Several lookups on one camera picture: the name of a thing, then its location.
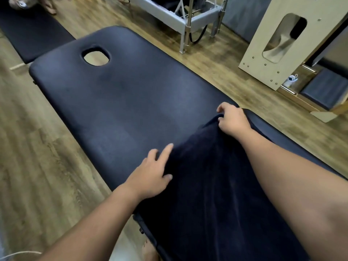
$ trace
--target forearm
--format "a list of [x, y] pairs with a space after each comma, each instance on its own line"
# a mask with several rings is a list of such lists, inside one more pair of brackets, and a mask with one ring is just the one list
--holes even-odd
[[237, 139], [266, 195], [313, 260], [346, 260], [348, 182], [254, 130]]
[[139, 199], [124, 184], [59, 239], [39, 261], [107, 261]]

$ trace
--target hand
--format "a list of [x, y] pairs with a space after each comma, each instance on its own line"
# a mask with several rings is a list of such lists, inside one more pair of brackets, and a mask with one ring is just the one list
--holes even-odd
[[163, 176], [164, 166], [172, 149], [173, 144], [167, 145], [157, 161], [155, 159], [158, 150], [151, 149], [148, 156], [124, 183], [136, 193], [139, 201], [158, 195], [165, 190], [169, 181], [172, 180], [171, 174]]
[[224, 112], [224, 117], [219, 117], [219, 127], [226, 134], [238, 138], [251, 129], [242, 108], [223, 102], [216, 111], [218, 113]]

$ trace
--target person's left hand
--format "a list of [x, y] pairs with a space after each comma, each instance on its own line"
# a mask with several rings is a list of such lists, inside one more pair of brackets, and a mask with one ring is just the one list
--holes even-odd
[[136, 192], [140, 201], [154, 197], [165, 190], [173, 176], [163, 176], [164, 166], [167, 163], [173, 144], [167, 145], [158, 160], [156, 160], [157, 149], [151, 149], [148, 156], [138, 166], [124, 183]]

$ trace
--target person's left arm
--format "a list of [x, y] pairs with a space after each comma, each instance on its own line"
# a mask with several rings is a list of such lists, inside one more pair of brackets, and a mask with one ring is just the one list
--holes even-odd
[[158, 160], [150, 150], [127, 181], [116, 188], [90, 215], [82, 219], [38, 261], [107, 261], [115, 243], [137, 205], [161, 193], [172, 179], [164, 175], [164, 166], [173, 148], [165, 147]]

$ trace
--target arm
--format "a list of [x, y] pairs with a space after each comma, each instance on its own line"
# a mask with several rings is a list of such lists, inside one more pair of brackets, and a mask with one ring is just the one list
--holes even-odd
[[157, 150], [150, 150], [148, 157], [124, 184], [59, 239], [38, 261], [109, 260], [115, 243], [136, 206], [143, 199], [161, 193], [172, 179], [170, 174], [163, 176], [172, 148], [173, 145], [169, 144], [157, 161]]
[[245, 149], [269, 200], [314, 261], [348, 260], [348, 182], [252, 130], [242, 109], [222, 103], [219, 127]]

